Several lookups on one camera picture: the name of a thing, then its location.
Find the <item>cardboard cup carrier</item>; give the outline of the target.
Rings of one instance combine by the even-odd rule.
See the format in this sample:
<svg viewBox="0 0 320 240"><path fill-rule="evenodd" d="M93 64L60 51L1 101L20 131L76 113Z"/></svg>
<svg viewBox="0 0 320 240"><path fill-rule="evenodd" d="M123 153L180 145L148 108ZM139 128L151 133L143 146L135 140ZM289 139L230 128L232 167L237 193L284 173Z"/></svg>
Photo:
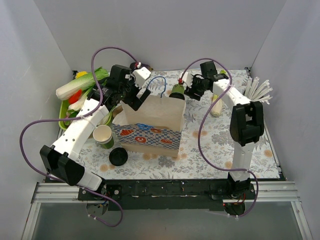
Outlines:
<svg viewBox="0 0 320 240"><path fill-rule="evenodd" d="M113 109L112 111L112 117L115 118L118 114L120 114L121 112L123 111L123 107L120 105L120 106L117 106Z"/></svg>

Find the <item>stacked green paper cups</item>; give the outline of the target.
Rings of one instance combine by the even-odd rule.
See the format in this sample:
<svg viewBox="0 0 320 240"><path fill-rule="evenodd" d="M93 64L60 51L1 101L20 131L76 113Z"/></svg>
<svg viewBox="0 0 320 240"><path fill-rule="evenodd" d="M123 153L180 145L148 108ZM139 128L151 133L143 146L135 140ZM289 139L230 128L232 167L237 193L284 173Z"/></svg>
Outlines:
<svg viewBox="0 0 320 240"><path fill-rule="evenodd" d="M99 125L92 133L94 140L105 149L114 146L112 129L108 125Z"/></svg>

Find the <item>green vegetable basket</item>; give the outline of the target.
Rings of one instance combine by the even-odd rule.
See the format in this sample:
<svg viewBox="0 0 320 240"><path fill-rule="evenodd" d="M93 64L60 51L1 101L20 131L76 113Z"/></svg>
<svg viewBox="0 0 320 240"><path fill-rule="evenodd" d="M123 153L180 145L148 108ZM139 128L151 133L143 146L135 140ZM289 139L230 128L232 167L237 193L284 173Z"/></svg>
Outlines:
<svg viewBox="0 0 320 240"><path fill-rule="evenodd" d="M102 78L101 80L99 80L98 82L100 84L102 84L103 86L106 84L106 79ZM74 118L77 116L77 114L80 112L81 108L84 105L85 100L87 99L87 96L89 94L89 92L93 89L93 86L88 88L87 90L82 91L82 95L79 98L79 100L77 102L75 102L74 104L69 104L68 100L63 100L60 106L60 112L59 112L59 118L60 119L65 119L65 118ZM105 116L98 125L108 125L112 120L112 111L108 113L107 116ZM66 130L69 125L71 124L72 121L68 120L68 121L59 121L59 127L62 130Z"/></svg>

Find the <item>purple eggplant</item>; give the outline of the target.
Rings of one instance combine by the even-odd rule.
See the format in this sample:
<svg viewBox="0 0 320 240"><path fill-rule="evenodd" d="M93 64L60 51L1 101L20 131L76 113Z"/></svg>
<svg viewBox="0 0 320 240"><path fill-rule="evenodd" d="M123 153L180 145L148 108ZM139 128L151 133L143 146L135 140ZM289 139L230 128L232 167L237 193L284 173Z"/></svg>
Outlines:
<svg viewBox="0 0 320 240"><path fill-rule="evenodd" d="M141 62L132 62L129 66L129 68L132 70L132 71L135 71L137 69L141 69L141 68L146 68L148 69L149 71L152 71L153 68L148 65L148 64L144 64L144 63L141 63Z"/></svg>

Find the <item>black cup lid on mat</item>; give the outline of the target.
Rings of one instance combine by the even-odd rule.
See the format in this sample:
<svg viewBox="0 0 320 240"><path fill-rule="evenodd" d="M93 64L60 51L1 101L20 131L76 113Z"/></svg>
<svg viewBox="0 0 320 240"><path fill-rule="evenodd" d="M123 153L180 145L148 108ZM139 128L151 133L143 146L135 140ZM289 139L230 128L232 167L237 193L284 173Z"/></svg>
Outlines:
<svg viewBox="0 0 320 240"><path fill-rule="evenodd" d="M119 167L128 160L128 152L123 147L113 149L109 154L109 161L112 165Z"/></svg>

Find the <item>checkered paper takeout bag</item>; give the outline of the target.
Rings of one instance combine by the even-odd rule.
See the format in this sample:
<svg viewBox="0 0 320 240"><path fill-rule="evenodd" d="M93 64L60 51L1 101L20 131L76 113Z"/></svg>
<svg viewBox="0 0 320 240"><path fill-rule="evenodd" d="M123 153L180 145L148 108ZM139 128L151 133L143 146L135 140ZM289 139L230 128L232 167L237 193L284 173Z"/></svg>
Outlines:
<svg viewBox="0 0 320 240"><path fill-rule="evenodd" d="M112 121L113 132L129 152L176 158L180 149L186 101L150 94L135 111L121 103Z"/></svg>

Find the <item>yellow pepper toy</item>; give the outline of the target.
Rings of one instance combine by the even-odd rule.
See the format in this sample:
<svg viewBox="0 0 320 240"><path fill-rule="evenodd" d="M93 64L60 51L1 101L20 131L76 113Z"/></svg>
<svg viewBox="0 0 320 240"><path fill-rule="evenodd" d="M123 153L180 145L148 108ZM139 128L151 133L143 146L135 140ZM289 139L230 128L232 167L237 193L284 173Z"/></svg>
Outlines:
<svg viewBox="0 0 320 240"><path fill-rule="evenodd" d="M76 75L75 75L75 78L78 79L84 75L86 75L87 72L86 71L80 71L80 72L77 72Z"/></svg>

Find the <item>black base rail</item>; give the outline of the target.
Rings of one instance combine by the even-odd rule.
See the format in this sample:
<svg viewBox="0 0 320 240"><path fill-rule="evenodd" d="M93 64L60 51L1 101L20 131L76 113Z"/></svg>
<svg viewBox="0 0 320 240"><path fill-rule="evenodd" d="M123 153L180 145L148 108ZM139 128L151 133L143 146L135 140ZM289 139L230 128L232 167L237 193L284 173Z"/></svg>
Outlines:
<svg viewBox="0 0 320 240"><path fill-rule="evenodd" d="M124 210L223 211L223 201L241 195L226 179L105 180L100 193Z"/></svg>

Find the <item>straw holder with straws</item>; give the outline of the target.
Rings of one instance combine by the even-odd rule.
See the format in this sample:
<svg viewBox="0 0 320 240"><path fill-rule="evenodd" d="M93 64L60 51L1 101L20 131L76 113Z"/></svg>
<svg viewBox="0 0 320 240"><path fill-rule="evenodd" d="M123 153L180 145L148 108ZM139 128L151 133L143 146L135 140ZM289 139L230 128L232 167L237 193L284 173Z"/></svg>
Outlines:
<svg viewBox="0 0 320 240"><path fill-rule="evenodd" d="M263 83L260 83L260 78L251 77L248 79L243 95L250 99L252 102L270 104L270 100L273 98L270 95L270 92L273 91L273 88L270 87L270 80L267 79Z"/></svg>

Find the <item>red pepper toy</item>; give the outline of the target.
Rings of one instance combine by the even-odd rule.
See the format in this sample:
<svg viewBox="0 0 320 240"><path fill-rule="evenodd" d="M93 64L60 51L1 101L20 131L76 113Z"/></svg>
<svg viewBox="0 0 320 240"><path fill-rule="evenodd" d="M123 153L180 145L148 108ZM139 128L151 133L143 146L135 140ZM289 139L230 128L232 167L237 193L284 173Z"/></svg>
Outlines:
<svg viewBox="0 0 320 240"><path fill-rule="evenodd" d="M82 95L82 89L79 89L75 94L73 94L69 99L68 99L68 102L70 105L76 103L80 97Z"/></svg>

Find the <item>celery stalk toy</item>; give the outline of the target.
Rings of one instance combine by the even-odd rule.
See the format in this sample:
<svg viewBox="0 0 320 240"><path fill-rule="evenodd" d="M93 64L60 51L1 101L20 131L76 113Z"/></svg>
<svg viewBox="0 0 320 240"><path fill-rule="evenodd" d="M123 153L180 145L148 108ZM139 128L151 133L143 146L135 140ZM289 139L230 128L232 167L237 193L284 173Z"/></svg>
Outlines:
<svg viewBox="0 0 320 240"><path fill-rule="evenodd" d="M214 103L219 96L214 94L212 96L212 103ZM210 113L213 117L219 117L222 114L223 110L223 101L220 99L211 109Z"/></svg>

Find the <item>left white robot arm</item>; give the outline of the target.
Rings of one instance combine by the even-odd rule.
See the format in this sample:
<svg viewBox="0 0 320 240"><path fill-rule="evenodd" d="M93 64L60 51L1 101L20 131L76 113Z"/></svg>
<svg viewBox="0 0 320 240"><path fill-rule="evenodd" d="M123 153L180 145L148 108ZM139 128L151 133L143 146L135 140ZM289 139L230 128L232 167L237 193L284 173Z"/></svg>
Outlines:
<svg viewBox="0 0 320 240"><path fill-rule="evenodd" d="M131 70L122 65L113 65L106 78L105 85L95 85L87 95L77 120L71 122L67 130L51 146L44 145L40 156L47 172L70 186L81 186L89 189L95 200L106 196L103 179L78 164L79 153L93 133L98 123L120 102L137 111L150 95L145 90L138 97L145 81L151 76L146 67Z"/></svg>

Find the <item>black cup lid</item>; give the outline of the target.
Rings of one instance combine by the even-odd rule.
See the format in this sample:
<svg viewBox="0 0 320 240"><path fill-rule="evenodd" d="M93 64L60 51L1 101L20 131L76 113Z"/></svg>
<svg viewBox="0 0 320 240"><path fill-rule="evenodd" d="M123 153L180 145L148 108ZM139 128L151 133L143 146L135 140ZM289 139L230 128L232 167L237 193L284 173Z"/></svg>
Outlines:
<svg viewBox="0 0 320 240"><path fill-rule="evenodd" d="M112 165L119 167L128 160L128 152L123 147L113 149L109 154L109 161Z"/></svg>
<svg viewBox="0 0 320 240"><path fill-rule="evenodd" d="M179 92L179 91L172 91L169 95L170 98L175 98L175 99L180 99L180 100L185 100L185 95L184 95L184 91L183 92Z"/></svg>

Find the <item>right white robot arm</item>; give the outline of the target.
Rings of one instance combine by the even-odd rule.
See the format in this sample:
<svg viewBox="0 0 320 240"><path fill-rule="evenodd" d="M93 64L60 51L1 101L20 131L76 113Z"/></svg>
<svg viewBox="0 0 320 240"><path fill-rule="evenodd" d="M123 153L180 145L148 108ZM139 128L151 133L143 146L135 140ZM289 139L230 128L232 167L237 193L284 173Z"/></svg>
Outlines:
<svg viewBox="0 0 320 240"><path fill-rule="evenodd" d="M199 101L206 91L218 96L231 110L229 132L234 141L232 168L227 170L227 195L237 199L245 192L244 186L250 184L254 174L250 170L252 153L256 143L264 134L263 105L259 101L251 101L233 85L229 71L218 74L212 58L200 58L201 74L185 77L180 76L178 82L186 84L184 94Z"/></svg>

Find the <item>green paper coffee cup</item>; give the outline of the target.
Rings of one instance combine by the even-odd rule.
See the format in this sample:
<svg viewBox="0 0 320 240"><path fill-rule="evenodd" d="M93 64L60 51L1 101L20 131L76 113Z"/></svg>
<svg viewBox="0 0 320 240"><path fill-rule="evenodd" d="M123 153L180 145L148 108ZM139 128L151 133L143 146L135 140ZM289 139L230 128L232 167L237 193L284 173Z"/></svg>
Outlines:
<svg viewBox="0 0 320 240"><path fill-rule="evenodd" d="M180 94L184 94L185 92L185 87L183 84L175 84L173 87L172 87L172 90L171 90L171 93L180 93Z"/></svg>

